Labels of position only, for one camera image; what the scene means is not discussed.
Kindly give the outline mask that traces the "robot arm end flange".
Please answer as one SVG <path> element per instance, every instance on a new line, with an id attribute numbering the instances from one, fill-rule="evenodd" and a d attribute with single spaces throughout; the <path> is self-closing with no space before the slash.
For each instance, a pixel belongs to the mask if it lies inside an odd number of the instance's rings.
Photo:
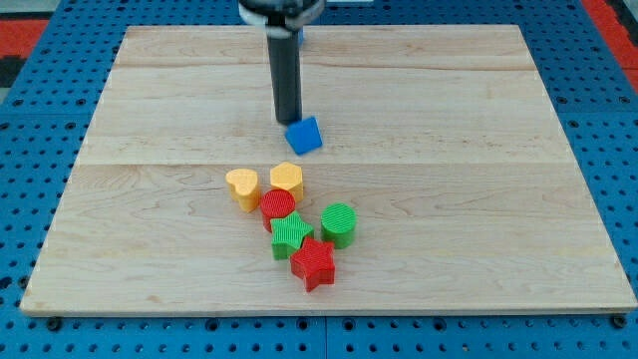
<path id="1" fill-rule="evenodd" d="M 268 37 L 285 39 L 324 11 L 326 0 L 238 0 L 241 19 Z"/>

